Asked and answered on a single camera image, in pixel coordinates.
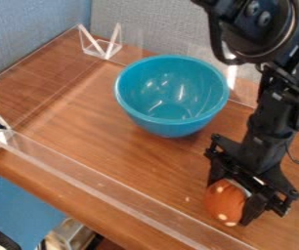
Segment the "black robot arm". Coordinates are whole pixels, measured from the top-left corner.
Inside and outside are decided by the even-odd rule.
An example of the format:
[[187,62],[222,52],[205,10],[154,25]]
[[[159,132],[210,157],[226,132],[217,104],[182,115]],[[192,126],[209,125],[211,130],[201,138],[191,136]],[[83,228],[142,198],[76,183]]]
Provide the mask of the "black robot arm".
[[251,193],[241,219],[247,226],[266,211],[286,215],[299,199],[281,169],[299,133],[299,0],[191,1],[209,14],[217,58],[253,63],[263,75],[243,141],[215,134],[206,151],[209,183],[229,178]]

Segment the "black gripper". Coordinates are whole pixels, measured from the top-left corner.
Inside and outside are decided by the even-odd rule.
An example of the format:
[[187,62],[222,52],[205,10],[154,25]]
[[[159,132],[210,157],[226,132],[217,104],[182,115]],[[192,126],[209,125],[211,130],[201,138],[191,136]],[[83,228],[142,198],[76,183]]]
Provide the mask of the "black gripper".
[[266,211],[285,217],[291,203],[299,199],[299,191],[281,168],[294,137],[294,133],[279,136],[249,133],[245,141],[238,143],[219,134],[211,136],[206,150],[209,185],[227,179],[251,193],[243,208],[243,226],[250,225]]

